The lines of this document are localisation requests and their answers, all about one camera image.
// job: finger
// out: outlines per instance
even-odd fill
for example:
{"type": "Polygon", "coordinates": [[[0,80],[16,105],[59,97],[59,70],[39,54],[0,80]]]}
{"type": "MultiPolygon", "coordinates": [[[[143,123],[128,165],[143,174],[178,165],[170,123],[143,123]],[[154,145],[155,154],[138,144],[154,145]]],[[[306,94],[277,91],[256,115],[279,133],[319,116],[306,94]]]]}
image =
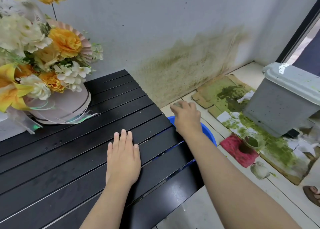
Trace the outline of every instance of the finger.
{"type": "Polygon", "coordinates": [[[182,108],[190,108],[189,104],[186,101],[178,101],[179,104],[181,104],[182,108]]]}
{"type": "Polygon", "coordinates": [[[132,147],[132,132],[128,131],[127,139],[125,141],[125,150],[130,152],[130,154],[134,155],[133,147],[132,147]]]}
{"type": "Polygon", "coordinates": [[[182,110],[182,108],[180,108],[176,105],[170,105],[170,109],[174,113],[175,116],[178,116],[179,111],[182,110]]]}
{"type": "Polygon", "coordinates": [[[133,146],[133,156],[135,160],[140,160],[140,150],[138,144],[134,144],[133,146]]]}
{"type": "Polygon", "coordinates": [[[112,148],[113,148],[113,145],[112,145],[112,143],[111,143],[111,142],[109,142],[109,144],[108,144],[108,150],[106,151],[106,154],[107,154],[107,160],[108,160],[109,158],[111,158],[111,155],[112,155],[112,148]]]}
{"type": "Polygon", "coordinates": [[[197,110],[196,104],[194,102],[189,102],[188,104],[192,110],[197,110]]]}
{"type": "Polygon", "coordinates": [[[113,148],[112,151],[118,151],[119,149],[119,133],[115,132],[113,135],[113,148]]]}
{"type": "Polygon", "coordinates": [[[126,130],[123,129],[123,130],[121,130],[121,137],[120,137],[120,141],[119,141],[119,151],[125,150],[126,139],[127,139],[127,132],[126,132],[126,130]]]}

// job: blue plastic tub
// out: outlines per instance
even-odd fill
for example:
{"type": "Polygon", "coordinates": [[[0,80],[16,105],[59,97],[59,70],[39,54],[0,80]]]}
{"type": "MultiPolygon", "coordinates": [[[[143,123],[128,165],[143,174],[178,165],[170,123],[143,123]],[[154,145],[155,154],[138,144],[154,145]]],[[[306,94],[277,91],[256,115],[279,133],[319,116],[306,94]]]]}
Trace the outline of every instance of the blue plastic tub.
{"type": "MultiPolygon", "coordinates": [[[[168,117],[170,123],[174,125],[174,118],[175,116],[170,116],[168,117]]],[[[201,123],[202,126],[202,132],[217,146],[217,142],[214,138],[214,135],[210,132],[210,130],[203,124],[201,123]]]]}

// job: sandal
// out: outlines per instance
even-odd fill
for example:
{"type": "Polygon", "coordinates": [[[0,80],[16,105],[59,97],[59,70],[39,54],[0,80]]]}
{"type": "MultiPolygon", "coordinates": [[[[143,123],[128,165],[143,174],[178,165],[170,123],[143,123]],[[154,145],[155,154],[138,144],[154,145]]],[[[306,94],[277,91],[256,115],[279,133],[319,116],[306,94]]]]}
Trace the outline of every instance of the sandal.
{"type": "Polygon", "coordinates": [[[306,197],[312,202],[314,203],[315,205],[319,206],[320,207],[320,202],[319,200],[315,197],[315,195],[319,195],[320,197],[320,190],[317,188],[317,187],[314,187],[317,192],[314,193],[313,191],[311,191],[311,187],[314,187],[314,186],[304,186],[303,187],[303,191],[306,195],[306,197]]]}

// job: red cloth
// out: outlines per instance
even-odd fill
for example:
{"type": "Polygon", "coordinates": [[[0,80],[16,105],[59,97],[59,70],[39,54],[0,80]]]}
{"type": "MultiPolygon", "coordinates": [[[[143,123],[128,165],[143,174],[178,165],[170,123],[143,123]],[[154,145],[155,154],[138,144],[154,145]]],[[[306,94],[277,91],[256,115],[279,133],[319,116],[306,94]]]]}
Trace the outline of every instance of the red cloth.
{"type": "Polygon", "coordinates": [[[252,150],[251,153],[245,154],[239,150],[239,146],[242,143],[242,139],[240,139],[235,134],[231,134],[228,138],[220,142],[220,145],[230,154],[232,155],[237,162],[239,162],[243,167],[247,168],[251,164],[254,163],[255,159],[259,156],[259,154],[252,150]]]}

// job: brown sandal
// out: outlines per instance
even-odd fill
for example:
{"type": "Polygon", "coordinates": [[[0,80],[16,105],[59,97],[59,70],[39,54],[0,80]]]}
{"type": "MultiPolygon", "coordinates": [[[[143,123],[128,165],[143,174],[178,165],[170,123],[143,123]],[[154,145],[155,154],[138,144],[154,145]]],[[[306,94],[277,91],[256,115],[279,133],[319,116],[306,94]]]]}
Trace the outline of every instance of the brown sandal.
{"type": "Polygon", "coordinates": [[[303,191],[304,191],[306,197],[307,197],[312,203],[314,203],[315,205],[317,205],[317,206],[320,207],[320,202],[318,201],[318,199],[316,199],[316,198],[314,197],[314,195],[315,195],[316,193],[312,192],[312,191],[310,190],[310,187],[311,187],[311,186],[304,186],[304,187],[303,187],[303,191]]]}

